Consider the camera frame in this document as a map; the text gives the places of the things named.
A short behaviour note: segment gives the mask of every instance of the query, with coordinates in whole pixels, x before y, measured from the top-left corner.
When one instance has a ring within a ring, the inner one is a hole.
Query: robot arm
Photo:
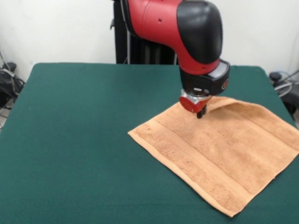
[[[121,0],[121,8],[132,35],[174,49],[183,86],[179,101],[201,118],[209,99],[228,85],[217,7],[203,0]]]

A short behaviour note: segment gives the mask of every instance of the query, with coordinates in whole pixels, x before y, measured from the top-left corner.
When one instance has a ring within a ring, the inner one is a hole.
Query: black cable
[[[2,115],[2,114],[0,114],[0,117],[7,118],[7,116],[4,116],[4,115]]]
[[[285,80],[287,80],[287,79],[293,77],[293,76],[296,75],[297,73],[299,73],[299,69],[298,69],[297,71],[295,71],[294,73],[290,74],[288,77],[286,77],[286,78],[280,80],[278,84],[283,83]]]

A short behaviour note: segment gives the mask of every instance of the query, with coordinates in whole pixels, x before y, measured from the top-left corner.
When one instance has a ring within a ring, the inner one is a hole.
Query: orange towel
[[[268,109],[213,97],[197,119],[177,103],[129,135],[233,217],[298,155],[299,131]]]

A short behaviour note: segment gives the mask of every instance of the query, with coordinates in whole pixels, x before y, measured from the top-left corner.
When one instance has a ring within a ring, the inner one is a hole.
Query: green table
[[[297,224],[299,159],[231,219],[127,135],[180,89],[175,66],[36,65],[0,134],[0,224]],[[294,125],[258,67],[224,95]]]

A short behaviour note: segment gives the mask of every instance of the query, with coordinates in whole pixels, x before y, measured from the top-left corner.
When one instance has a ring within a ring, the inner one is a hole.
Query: wall
[[[27,79],[38,62],[115,62],[110,0],[0,0],[0,46]]]
[[[298,0],[211,0],[224,25],[222,58],[267,72],[299,67]],[[0,46],[25,80],[38,62],[115,63],[110,0],[1,0]]]

